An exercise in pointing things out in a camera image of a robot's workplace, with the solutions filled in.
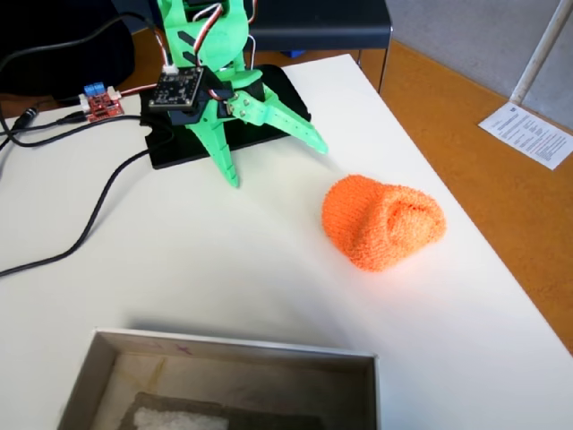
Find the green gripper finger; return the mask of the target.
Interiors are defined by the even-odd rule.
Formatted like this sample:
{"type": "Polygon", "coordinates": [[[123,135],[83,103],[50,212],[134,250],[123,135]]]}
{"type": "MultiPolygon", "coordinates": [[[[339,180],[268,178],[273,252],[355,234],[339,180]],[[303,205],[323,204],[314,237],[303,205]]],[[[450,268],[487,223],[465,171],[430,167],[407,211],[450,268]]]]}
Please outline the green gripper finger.
{"type": "Polygon", "coordinates": [[[256,99],[245,89],[237,90],[227,100],[227,110],[232,116],[251,125],[271,125],[305,142],[321,154],[329,151],[327,143],[316,128],[285,105],[270,88],[263,89],[263,101],[256,99]]]}
{"type": "Polygon", "coordinates": [[[227,182],[237,188],[239,177],[236,173],[231,150],[227,144],[223,123],[201,120],[197,124],[186,125],[185,128],[193,132],[199,139],[227,182]]]}

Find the green gripper body with servo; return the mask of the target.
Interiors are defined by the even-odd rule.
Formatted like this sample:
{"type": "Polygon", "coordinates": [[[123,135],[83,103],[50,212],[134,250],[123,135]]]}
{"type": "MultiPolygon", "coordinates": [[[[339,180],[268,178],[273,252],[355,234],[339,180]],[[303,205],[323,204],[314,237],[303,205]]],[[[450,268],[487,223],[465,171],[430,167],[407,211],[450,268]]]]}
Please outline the green gripper body with servo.
{"type": "Polygon", "coordinates": [[[243,57],[249,25],[245,15],[167,17],[167,112],[173,125],[235,119],[227,100],[237,90],[263,101],[261,73],[248,69],[243,57]]]}

